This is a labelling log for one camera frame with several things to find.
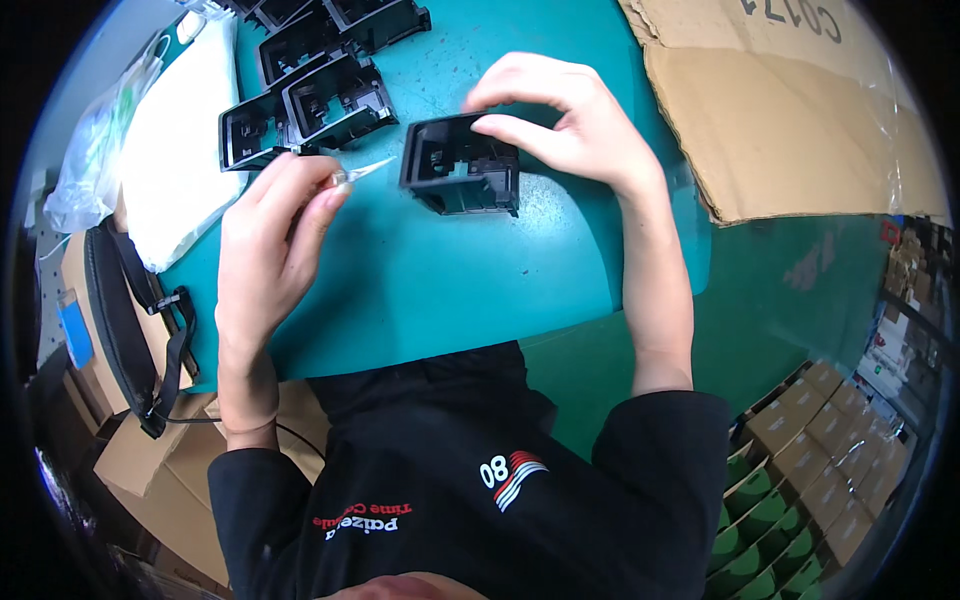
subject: hand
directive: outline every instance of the hand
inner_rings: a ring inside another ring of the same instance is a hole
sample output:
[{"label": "hand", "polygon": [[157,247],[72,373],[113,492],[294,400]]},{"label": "hand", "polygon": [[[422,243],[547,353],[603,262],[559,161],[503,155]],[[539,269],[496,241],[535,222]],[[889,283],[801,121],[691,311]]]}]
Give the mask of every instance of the hand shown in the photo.
[{"label": "hand", "polygon": [[352,191],[324,188],[338,169],[329,156],[283,154],[224,214],[214,317],[228,431],[272,427],[276,375],[264,350],[313,285],[324,236]]},{"label": "hand", "polygon": [[548,130],[490,114],[474,122],[473,130],[514,144],[558,171],[607,183],[621,197],[665,186],[657,157],[592,68],[512,52],[490,67],[463,110],[513,102],[547,104],[564,116]]}]

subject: teal table mat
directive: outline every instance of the teal table mat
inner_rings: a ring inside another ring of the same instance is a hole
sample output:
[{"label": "teal table mat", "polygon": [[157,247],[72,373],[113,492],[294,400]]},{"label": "teal table mat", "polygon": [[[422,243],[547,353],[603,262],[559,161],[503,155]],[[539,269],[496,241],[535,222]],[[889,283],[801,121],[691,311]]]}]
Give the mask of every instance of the teal table mat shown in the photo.
[{"label": "teal table mat", "polygon": [[[373,56],[399,126],[334,151],[356,168],[403,153],[407,127],[457,114],[467,92],[512,50],[593,66],[667,172],[694,293],[707,286],[710,225],[672,132],[657,109],[639,45],[613,0],[489,0],[480,10],[423,0],[433,30]],[[242,99],[261,93],[254,51],[264,30],[242,23]],[[498,111],[552,127],[560,114],[514,105]],[[521,155],[519,218],[440,216],[400,190],[400,161],[359,181],[324,243],[317,282],[269,346],[280,380],[398,364],[525,338],[621,308],[620,211],[603,184],[558,173]],[[216,387],[220,224],[170,270],[197,309],[191,392]]]}]

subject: person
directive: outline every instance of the person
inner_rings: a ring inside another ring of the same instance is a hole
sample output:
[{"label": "person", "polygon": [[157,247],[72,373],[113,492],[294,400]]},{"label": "person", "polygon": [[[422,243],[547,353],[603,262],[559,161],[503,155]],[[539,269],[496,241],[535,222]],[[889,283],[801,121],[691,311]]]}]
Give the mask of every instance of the person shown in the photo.
[{"label": "person", "polygon": [[703,595],[730,421],[724,400],[692,391],[693,299],[663,171],[588,66],[509,54],[463,109],[514,102],[564,116],[548,130],[489,114],[473,129],[618,198],[633,398],[610,412],[591,464],[550,437],[555,407],[527,387],[516,342],[311,380],[331,423],[311,488],[277,450],[264,348],[312,285],[350,188],[324,187],[332,157],[280,156],[222,229],[228,451],[208,480],[237,598]]}]

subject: red and white striped logo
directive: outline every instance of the red and white striped logo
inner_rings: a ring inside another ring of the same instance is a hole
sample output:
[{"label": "red and white striped logo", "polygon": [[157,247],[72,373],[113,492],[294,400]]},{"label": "red and white striped logo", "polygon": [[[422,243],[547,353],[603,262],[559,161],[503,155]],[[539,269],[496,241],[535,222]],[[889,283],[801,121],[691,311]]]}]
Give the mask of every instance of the red and white striped logo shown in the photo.
[{"label": "red and white striped logo", "polygon": [[550,469],[540,461],[539,457],[530,452],[518,450],[510,455],[509,470],[507,470],[507,460],[502,455],[494,456],[489,465],[480,466],[480,477],[491,490],[496,485],[495,482],[503,482],[493,493],[493,501],[503,513],[520,495],[523,480],[539,470],[549,472]]}]

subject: green table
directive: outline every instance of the green table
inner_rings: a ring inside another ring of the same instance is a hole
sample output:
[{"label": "green table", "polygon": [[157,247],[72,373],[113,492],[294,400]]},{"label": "green table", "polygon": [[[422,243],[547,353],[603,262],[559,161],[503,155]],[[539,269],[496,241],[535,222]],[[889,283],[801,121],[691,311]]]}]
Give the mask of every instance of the green table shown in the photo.
[{"label": "green table", "polygon": [[[347,168],[403,152],[407,126],[456,114],[490,65],[511,50],[588,63],[600,73],[668,173],[695,293],[707,285],[710,227],[676,139],[658,113],[642,55],[613,0],[490,0],[468,7],[424,0],[433,30],[377,53],[400,126],[334,154]],[[241,98],[260,93],[254,50],[237,37]],[[504,109],[552,126],[552,108]],[[324,244],[317,283],[281,325],[269,352],[281,380],[397,364],[525,338],[621,307],[623,240],[610,189],[521,157],[519,218],[439,216],[397,187],[399,160],[360,181]],[[160,279],[185,285],[198,326],[196,392],[216,387],[220,226]]]}]

